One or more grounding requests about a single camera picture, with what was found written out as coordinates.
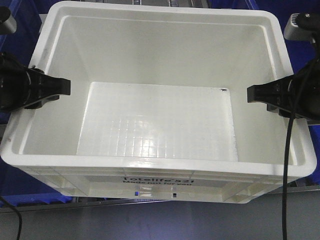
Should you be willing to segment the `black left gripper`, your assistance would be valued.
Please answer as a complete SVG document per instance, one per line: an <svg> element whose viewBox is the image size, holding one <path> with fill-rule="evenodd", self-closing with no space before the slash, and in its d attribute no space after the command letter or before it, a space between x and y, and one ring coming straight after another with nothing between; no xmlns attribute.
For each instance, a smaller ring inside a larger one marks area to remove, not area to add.
<svg viewBox="0 0 320 240"><path fill-rule="evenodd" d="M0 110L13 112L24 107L27 110L42 108L60 95L71 95L71 81L44 74L37 68L27 68L14 55L0 53Z"/></svg>

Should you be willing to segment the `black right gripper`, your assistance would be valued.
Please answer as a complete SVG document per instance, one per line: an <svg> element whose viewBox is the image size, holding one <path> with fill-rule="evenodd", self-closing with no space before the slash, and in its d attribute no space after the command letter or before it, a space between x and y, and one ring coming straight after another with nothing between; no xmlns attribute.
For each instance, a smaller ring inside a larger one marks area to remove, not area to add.
<svg viewBox="0 0 320 240"><path fill-rule="evenodd" d="M266 110L290 118L295 100L296 119L320 119L320 58L310 60L297 73L247 88L248 103L264 103Z"/></svg>

